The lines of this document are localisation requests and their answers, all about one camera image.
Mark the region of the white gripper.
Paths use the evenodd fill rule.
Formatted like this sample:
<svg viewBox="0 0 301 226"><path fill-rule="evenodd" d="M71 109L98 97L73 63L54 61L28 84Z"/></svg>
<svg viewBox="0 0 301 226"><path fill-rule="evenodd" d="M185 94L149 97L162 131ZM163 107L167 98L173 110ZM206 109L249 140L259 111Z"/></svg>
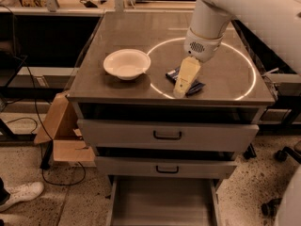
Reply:
<svg viewBox="0 0 301 226"><path fill-rule="evenodd" d="M189 55L182 61L173 94L176 98L183 98L196 80L201 68L201 63L210 60L222 41L217 39L204 39L197 36L189 29L184 41L184 51Z"/></svg>

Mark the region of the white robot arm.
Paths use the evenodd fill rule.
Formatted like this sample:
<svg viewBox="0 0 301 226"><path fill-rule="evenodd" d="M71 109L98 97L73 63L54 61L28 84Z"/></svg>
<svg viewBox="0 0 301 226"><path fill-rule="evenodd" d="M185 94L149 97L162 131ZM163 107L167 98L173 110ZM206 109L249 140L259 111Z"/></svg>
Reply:
<svg viewBox="0 0 301 226"><path fill-rule="evenodd" d="M201 65L218 49L230 20L237 19L296 73L301 73L301 0L197 0L187 30L173 94L182 98Z"/></svg>

